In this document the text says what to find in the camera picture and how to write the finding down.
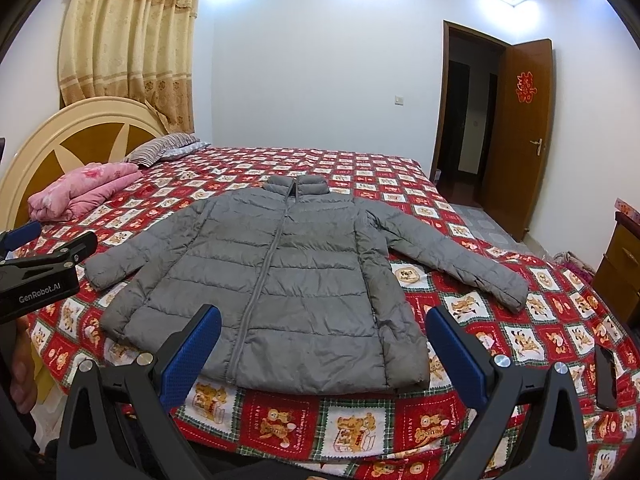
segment jacket zipper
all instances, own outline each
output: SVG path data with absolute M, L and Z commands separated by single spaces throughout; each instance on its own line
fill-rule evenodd
M 264 286 L 264 282 L 267 279 L 267 272 L 269 272 L 269 268 L 271 266 L 271 259 L 273 258 L 273 253 L 275 253 L 278 248 L 278 243 L 280 242 L 280 237 L 282 236 L 282 230 L 284 229 L 284 220 L 287 217 L 287 213 L 289 212 L 289 195 L 291 193 L 291 188 L 295 185 L 296 181 L 293 180 L 287 190 L 287 193 L 284 197 L 285 207 L 280 218 L 280 223 L 278 224 L 278 228 L 276 229 L 276 234 L 273 237 L 273 241 L 267 250 L 267 254 L 262 261 L 262 269 L 260 270 L 260 275 L 258 276 L 258 281 L 255 283 L 254 291 L 251 293 L 251 298 L 249 298 L 249 303 L 242 314 L 242 319 L 240 320 L 240 328 L 238 329 L 238 336 L 236 337 L 236 344 L 234 346 L 233 351 L 231 352 L 231 357 L 229 358 L 229 365 L 226 368 L 225 380 L 227 383 L 234 384 L 236 382 L 236 375 L 238 374 L 238 365 L 240 364 L 240 355 L 242 354 L 242 348 L 244 346 L 244 340 L 246 339 L 246 333 L 249 330 L 249 322 L 251 321 L 251 314 L 254 310 L 255 304 L 258 302 L 258 298 L 260 298 L 260 293 L 262 292 L 262 288 Z

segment wall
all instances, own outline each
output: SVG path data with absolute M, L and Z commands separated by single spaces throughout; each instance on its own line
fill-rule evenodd
M 605 0 L 532 0 L 551 38 L 556 109 L 530 235 L 550 254 L 574 251 L 597 267 L 620 197 L 640 208 L 640 50 Z
M 220 146 L 380 152 L 430 170 L 443 20 L 509 41 L 498 0 L 216 0 Z M 404 106 L 394 96 L 404 97 Z
M 68 0 L 42 0 L 0 64 L 0 178 L 24 141 L 60 110 L 58 45 Z M 196 134 L 211 141 L 212 0 L 200 0 L 193 38 Z
M 451 36 L 449 59 L 470 67 L 465 136 L 462 139 L 458 169 L 476 174 L 484 142 L 486 109 L 489 101 L 489 75 L 498 73 L 500 54 L 487 47 Z

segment folded pink quilt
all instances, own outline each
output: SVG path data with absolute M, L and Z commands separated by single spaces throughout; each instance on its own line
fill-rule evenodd
M 91 211 L 142 174 L 135 164 L 92 162 L 60 177 L 27 200 L 32 220 L 68 221 Z

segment person's hand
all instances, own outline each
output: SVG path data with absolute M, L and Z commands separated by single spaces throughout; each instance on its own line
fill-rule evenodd
M 18 411 L 29 413 L 38 398 L 38 386 L 33 376 L 35 363 L 31 356 L 31 339 L 27 332 L 29 321 L 25 316 L 18 318 L 15 323 L 18 333 L 15 340 L 14 358 L 11 363 L 10 392 Z

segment wooden headboard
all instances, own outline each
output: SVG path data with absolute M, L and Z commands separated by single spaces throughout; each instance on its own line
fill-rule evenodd
M 0 232 L 27 222 L 28 197 L 65 173 L 119 162 L 165 133 L 153 112 L 126 98 L 93 97 L 60 110 L 24 143 L 0 182 Z

